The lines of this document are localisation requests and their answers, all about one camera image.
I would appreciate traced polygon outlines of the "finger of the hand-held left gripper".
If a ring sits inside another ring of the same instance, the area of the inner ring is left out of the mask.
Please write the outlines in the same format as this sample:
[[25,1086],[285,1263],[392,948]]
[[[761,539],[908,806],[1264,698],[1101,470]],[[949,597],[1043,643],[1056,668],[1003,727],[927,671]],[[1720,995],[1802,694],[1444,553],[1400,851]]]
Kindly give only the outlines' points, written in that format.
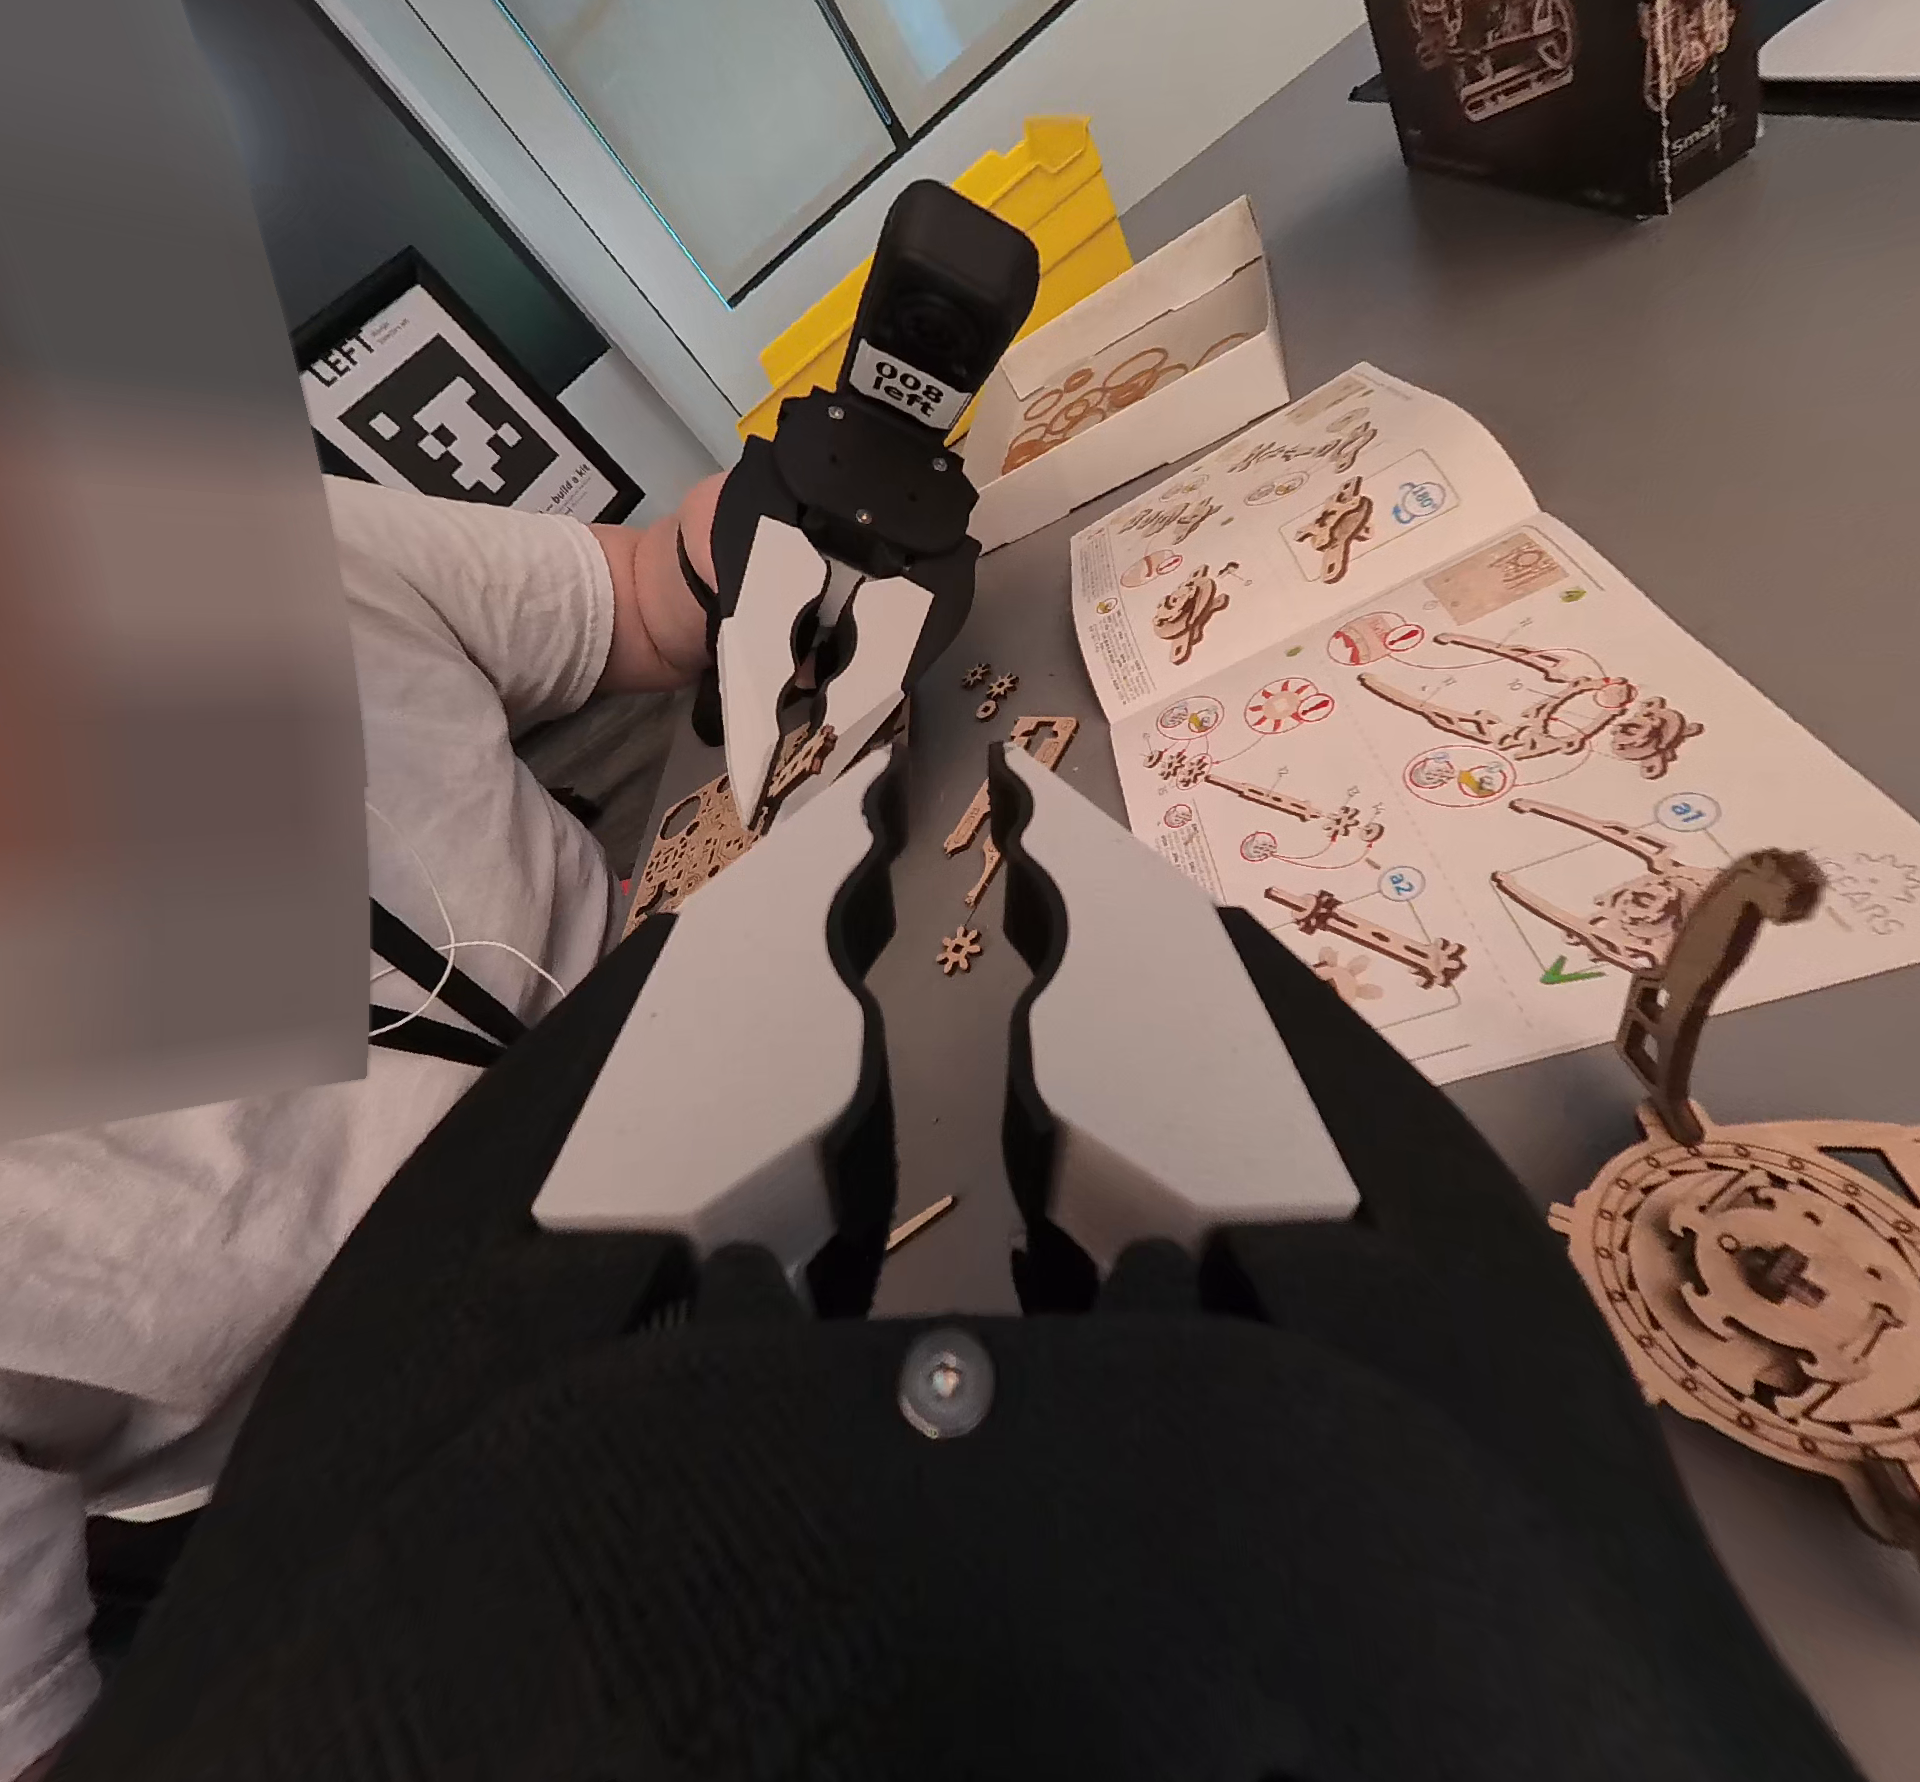
[[832,750],[822,772],[847,772],[899,708],[933,595],[908,578],[832,567],[822,607],[832,612],[822,647],[822,727]]
[[780,696],[792,685],[795,629],[827,589],[829,563],[791,524],[760,517],[733,613],[717,636],[731,794],[739,822],[768,829],[780,750]]

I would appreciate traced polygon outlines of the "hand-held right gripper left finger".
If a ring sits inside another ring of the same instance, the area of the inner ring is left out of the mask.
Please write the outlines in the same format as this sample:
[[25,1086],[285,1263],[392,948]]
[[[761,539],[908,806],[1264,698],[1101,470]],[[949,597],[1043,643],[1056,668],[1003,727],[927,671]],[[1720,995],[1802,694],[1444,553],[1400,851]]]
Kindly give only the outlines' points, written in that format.
[[548,1231],[772,1252],[868,1315],[899,1190],[881,1011],[906,757],[862,755],[696,891],[532,1206]]

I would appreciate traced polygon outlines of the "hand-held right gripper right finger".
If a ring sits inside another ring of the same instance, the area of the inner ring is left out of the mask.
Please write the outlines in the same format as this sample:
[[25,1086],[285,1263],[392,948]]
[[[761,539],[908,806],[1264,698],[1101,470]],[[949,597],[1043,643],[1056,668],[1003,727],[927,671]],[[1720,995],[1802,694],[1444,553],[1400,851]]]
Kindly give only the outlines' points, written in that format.
[[1020,747],[987,787],[1028,969],[1003,1124],[1020,1309],[1088,1307],[1139,1242],[1349,1221],[1360,1190],[1212,900]]

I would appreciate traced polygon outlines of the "wooden parts sheet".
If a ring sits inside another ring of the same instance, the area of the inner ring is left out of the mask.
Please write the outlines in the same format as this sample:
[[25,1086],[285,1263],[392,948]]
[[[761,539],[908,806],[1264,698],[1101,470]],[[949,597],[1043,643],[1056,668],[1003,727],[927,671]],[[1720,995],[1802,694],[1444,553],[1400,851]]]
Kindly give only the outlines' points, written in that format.
[[674,977],[823,983],[860,1002],[893,931],[908,727],[903,698],[849,759],[832,724],[798,728],[751,820],[730,774],[700,789],[691,825],[659,836],[636,872],[627,934],[646,931],[640,948],[667,952]]

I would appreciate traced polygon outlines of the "assembled wooden model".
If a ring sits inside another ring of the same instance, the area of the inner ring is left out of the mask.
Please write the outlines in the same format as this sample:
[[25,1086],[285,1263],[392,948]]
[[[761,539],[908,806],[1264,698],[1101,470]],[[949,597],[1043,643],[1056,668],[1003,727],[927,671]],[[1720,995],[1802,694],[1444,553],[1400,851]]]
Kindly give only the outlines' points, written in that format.
[[1693,1099],[1720,988],[1763,922],[1806,920],[1819,894],[1811,858],[1776,851],[1705,886],[1618,1024],[1640,1140],[1549,1221],[1654,1405],[1831,1478],[1915,1555],[1915,1130],[1725,1126]]

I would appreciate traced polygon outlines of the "pile of rubber bands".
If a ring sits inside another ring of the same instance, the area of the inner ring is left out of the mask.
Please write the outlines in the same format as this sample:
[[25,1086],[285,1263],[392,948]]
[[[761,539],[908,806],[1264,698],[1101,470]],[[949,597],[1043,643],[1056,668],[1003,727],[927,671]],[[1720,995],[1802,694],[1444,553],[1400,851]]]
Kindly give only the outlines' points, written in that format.
[[1022,407],[1020,430],[1006,448],[1001,472],[1012,475],[1078,434],[1145,401],[1164,384],[1186,378],[1193,369],[1210,366],[1254,336],[1254,330],[1227,333],[1207,346],[1191,364],[1175,359],[1167,347],[1152,347],[1139,350],[1126,359],[1114,359],[1107,366],[1101,359],[1078,366]]

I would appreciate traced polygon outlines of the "white cardboard tray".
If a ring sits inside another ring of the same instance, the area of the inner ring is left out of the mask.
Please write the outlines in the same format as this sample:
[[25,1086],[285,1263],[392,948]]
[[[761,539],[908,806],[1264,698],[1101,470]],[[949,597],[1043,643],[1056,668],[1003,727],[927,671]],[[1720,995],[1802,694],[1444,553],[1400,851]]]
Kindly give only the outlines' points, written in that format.
[[[1227,333],[1256,336],[1173,379],[1040,459],[1003,475],[1022,407],[1067,371],[1167,347],[1196,358]],[[1288,403],[1279,316],[1256,213],[1239,197],[1015,343],[965,439],[977,490],[970,533],[995,549],[1167,465],[1181,465]]]

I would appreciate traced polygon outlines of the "yellow plastic bin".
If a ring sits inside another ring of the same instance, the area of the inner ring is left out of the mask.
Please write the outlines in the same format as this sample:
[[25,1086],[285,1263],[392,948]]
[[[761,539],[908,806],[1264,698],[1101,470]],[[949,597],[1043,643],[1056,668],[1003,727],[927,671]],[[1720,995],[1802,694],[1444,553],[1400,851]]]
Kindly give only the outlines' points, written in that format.
[[[1133,264],[1101,152],[1082,116],[1027,120],[1010,152],[983,154],[952,190],[1022,231],[1038,246],[1041,284],[1016,340],[1027,340]],[[859,262],[760,353],[772,390],[739,418],[742,439],[772,438],[785,401],[838,384],[870,269],[872,258]]]

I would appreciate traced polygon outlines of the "black framed tag sign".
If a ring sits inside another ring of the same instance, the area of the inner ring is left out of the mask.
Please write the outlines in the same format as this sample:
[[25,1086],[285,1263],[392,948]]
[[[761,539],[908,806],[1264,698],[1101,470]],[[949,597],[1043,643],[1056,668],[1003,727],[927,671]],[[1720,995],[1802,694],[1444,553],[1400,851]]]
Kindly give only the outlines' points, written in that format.
[[322,457],[352,477],[599,524],[624,521],[643,501],[415,248],[355,284],[291,346]]

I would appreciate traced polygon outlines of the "instruction booklet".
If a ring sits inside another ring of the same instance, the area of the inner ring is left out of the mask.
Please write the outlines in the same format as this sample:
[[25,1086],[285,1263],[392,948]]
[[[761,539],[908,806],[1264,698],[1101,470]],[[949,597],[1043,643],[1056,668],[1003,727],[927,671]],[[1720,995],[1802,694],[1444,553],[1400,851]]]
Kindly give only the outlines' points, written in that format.
[[1360,364],[1071,541],[1139,840],[1449,1084],[1610,1039],[1746,853],[1815,915],[1725,1009],[1915,966],[1915,820]]

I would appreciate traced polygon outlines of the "black product box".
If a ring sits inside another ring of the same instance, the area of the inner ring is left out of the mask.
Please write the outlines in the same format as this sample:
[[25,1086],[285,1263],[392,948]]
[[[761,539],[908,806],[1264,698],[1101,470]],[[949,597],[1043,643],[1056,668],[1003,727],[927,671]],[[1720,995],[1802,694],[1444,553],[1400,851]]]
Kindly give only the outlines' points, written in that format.
[[1665,215],[1759,133],[1751,0],[1365,0],[1404,163]]

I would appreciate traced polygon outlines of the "wooden strip frame part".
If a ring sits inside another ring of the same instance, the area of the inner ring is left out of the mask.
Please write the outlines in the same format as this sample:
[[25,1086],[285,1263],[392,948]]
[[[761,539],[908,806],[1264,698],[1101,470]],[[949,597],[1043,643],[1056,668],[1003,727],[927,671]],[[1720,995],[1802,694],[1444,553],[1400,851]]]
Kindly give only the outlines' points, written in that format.
[[[1077,738],[1080,722],[1077,717],[1020,717],[1012,727],[1004,747],[1019,747],[1033,755],[1043,768],[1052,771],[1067,751],[1071,740]],[[983,829],[989,829],[992,818],[992,789],[989,783],[982,783],[963,811],[960,824],[947,836],[943,853],[947,858],[960,856],[970,851]],[[983,849],[983,861],[979,876],[971,882],[965,894],[963,905],[971,914],[983,895],[987,894],[995,871],[1001,866],[1001,851],[995,849],[995,837],[987,836]]]

